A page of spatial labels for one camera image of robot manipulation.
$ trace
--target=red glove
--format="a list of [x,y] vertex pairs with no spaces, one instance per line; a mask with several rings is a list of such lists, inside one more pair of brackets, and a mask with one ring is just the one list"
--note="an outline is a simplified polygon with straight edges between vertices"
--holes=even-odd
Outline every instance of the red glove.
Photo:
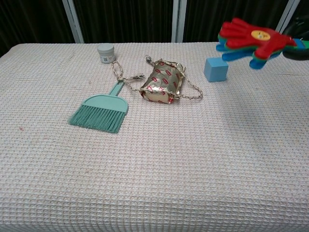
[[219,35],[227,40],[225,46],[228,49],[256,48],[254,55],[261,60],[267,60],[286,46],[296,46],[290,36],[250,25],[239,18],[234,18],[231,23],[224,22]]

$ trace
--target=brush bristles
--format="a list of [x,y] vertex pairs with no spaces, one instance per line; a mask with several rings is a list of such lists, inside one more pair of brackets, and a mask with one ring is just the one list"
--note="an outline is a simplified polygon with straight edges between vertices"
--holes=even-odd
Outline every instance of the brush bristles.
[[82,105],[70,118],[69,123],[109,133],[118,133],[125,118],[124,112]]

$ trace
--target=brush handle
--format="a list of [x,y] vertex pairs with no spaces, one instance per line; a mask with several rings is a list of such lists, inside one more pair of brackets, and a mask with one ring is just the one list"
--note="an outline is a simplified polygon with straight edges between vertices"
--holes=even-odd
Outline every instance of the brush handle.
[[123,81],[117,81],[117,83],[111,89],[109,95],[111,95],[111,96],[118,96],[118,94],[121,91],[121,89],[124,86],[124,84],[125,83]]

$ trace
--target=black curtain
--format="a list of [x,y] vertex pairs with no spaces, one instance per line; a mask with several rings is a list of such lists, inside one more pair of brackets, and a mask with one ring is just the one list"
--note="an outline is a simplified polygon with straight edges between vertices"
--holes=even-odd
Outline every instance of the black curtain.
[[173,0],[74,0],[85,43],[170,42]]
[[62,0],[0,0],[0,57],[20,43],[74,43]]
[[309,15],[309,0],[301,0],[291,18],[291,22],[297,17]]
[[276,29],[287,2],[288,0],[188,0],[183,41],[218,41],[221,25],[233,17],[260,27]]

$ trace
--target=toy hand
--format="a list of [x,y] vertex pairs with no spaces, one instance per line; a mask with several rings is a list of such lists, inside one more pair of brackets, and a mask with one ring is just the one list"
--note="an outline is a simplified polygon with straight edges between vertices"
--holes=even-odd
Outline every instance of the toy hand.
[[226,41],[225,48],[228,50],[255,49],[254,57],[260,60],[269,59],[286,46],[296,46],[289,36],[269,28],[250,25],[239,18],[234,18],[231,23],[223,23],[219,38]]
[[[216,49],[217,51],[220,51],[220,52],[226,52],[222,55],[222,60],[224,61],[234,61],[236,59],[240,59],[243,57],[250,57],[253,55],[255,51],[254,48],[250,48],[250,47],[247,49],[228,50],[227,48],[225,48],[225,41],[220,40],[220,42],[221,43],[216,46]],[[280,55],[280,52],[274,53],[269,57],[268,60],[273,59],[279,55]],[[253,69],[261,69],[265,64],[266,64],[266,60],[259,60],[259,59],[253,58],[250,61],[249,66]]]

